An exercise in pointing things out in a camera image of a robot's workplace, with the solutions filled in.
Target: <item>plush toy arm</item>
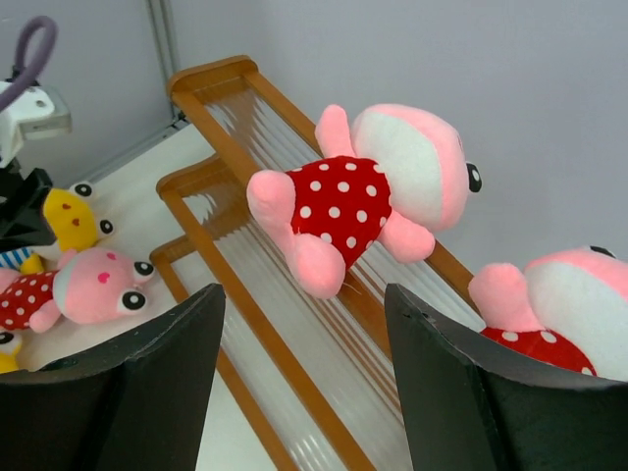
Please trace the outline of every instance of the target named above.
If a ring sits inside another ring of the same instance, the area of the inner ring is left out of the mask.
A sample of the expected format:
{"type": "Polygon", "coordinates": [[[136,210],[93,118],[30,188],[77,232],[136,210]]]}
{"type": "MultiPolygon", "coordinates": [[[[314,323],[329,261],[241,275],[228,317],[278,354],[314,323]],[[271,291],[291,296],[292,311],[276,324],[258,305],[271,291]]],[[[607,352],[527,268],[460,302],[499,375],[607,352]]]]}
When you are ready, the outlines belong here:
{"type": "Polygon", "coordinates": [[[325,108],[323,115],[316,125],[316,140],[318,141],[323,157],[355,157],[351,145],[351,134],[346,112],[338,105],[325,108]]]}
{"type": "Polygon", "coordinates": [[[46,332],[55,325],[55,322],[61,317],[61,311],[55,304],[54,300],[45,302],[38,311],[35,311],[28,320],[30,328],[38,334],[46,332]]]}
{"type": "Polygon", "coordinates": [[[436,241],[432,233],[392,210],[378,241],[399,263],[421,262],[432,255],[436,241]]]}
{"type": "Polygon", "coordinates": [[[487,265],[469,283],[469,295],[488,327],[511,332],[543,330],[528,300],[528,284],[514,265],[487,265]]]}

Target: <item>plush toy face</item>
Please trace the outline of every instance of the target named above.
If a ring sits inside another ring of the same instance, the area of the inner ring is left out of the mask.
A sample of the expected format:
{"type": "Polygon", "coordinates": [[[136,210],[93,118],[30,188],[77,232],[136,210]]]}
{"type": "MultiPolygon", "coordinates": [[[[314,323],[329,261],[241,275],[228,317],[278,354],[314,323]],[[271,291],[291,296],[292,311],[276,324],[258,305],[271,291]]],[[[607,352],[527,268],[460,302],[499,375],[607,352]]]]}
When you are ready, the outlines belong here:
{"type": "Polygon", "coordinates": [[[22,336],[13,332],[0,332],[0,374],[17,371],[16,356],[22,348],[22,336]]]}
{"type": "Polygon", "coordinates": [[[58,260],[66,250],[83,251],[112,234],[111,221],[98,220],[89,207],[93,194],[89,183],[77,183],[68,190],[53,188],[46,198],[43,213],[57,241],[33,250],[48,260],[58,260]]]}
{"type": "Polygon", "coordinates": [[[64,254],[55,277],[54,299],[61,312],[77,324],[95,324],[141,312],[146,296],[138,289],[154,275],[147,262],[119,252],[92,247],[64,254]]]}
{"type": "Polygon", "coordinates": [[[432,232],[454,226],[469,190],[482,186],[457,131],[427,111],[376,105],[358,116],[351,135],[356,155],[377,161],[386,174],[392,208],[432,232]]]}
{"type": "Polygon", "coordinates": [[[628,378],[628,264],[587,247],[535,260],[524,275],[543,326],[578,345],[598,376],[628,378]]]}

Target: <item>red polka dot dress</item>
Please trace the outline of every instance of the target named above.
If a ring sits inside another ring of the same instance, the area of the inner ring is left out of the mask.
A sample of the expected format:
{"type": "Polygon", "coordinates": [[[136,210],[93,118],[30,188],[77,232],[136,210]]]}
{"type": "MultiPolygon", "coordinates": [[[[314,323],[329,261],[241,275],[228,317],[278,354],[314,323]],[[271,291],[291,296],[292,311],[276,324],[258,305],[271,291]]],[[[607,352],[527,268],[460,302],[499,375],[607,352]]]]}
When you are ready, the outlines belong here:
{"type": "Polygon", "coordinates": [[[0,294],[0,329],[28,328],[30,316],[52,299],[54,272],[23,275],[0,294]]]}
{"type": "Polygon", "coordinates": [[[580,348],[554,331],[508,332],[487,328],[482,335],[535,360],[585,375],[597,375],[580,348]]]}
{"type": "Polygon", "coordinates": [[[373,243],[391,215],[391,188],[377,162],[334,157],[287,174],[294,182],[295,234],[331,243],[348,269],[373,243]]]}

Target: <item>stuffed animal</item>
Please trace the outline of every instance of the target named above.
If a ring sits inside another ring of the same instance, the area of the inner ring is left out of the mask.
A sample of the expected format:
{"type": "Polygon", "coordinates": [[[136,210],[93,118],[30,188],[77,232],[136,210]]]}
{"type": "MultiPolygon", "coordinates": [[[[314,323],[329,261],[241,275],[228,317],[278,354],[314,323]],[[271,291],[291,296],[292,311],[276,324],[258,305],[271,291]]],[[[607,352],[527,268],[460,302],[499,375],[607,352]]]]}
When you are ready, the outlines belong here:
{"type": "Polygon", "coordinates": [[[343,108],[332,105],[316,137],[324,160],[263,170],[246,189],[253,218],[315,297],[335,296],[375,240],[400,263],[426,259],[433,232],[455,225],[469,190],[482,186],[458,132],[427,111],[375,105],[350,129],[343,108]]]}
{"type": "Polygon", "coordinates": [[[608,250],[565,250],[523,273],[491,264],[469,294],[486,337],[553,366],[628,381],[628,264],[608,250]]]}
{"type": "Polygon", "coordinates": [[[13,332],[0,332],[0,375],[18,371],[16,357],[22,348],[22,336],[13,332]]]}
{"type": "Polygon", "coordinates": [[[0,254],[0,267],[23,274],[44,271],[43,260],[58,262],[61,254],[73,248],[85,250],[114,232],[107,219],[99,220],[89,206],[94,199],[90,183],[74,184],[70,189],[53,188],[43,204],[43,215],[57,240],[52,245],[34,246],[0,254]]]}
{"type": "Polygon", "coordinates": [[[102,247],[68,250],[54,271],[21,275],[0,269],[0,328],[41,333],[61,315],[96,324],[139,313],[147,299],[138,287],[154,272],[150,263],[102,247]]]}

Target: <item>yellow plush toy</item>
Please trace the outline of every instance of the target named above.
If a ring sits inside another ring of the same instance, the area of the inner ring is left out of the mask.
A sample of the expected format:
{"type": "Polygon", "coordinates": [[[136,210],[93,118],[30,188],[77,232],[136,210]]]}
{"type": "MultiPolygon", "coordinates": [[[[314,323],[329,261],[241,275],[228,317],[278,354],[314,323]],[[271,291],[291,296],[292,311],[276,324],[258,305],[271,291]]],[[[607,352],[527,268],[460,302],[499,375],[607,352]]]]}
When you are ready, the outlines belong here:
{"type": "Polygon", "coordinates": [[[89,202],[94,198],[90,183],[81,182],[69,189],[53,188],[43,204],[43,215],[57,240],[52,245],[39,245],[0,254],[0,267],[20,270],[23,274],[43,272],[43,260],[59,261],[68,249],[83,251],[109,236],[114,225],[99,220],[89,202]]]}
{"type": "Polygon", "coordinates": [[[16,357],[22,348],[22,336],[14,332],[0,332],[0,375],[18,371],[16,357]]]}

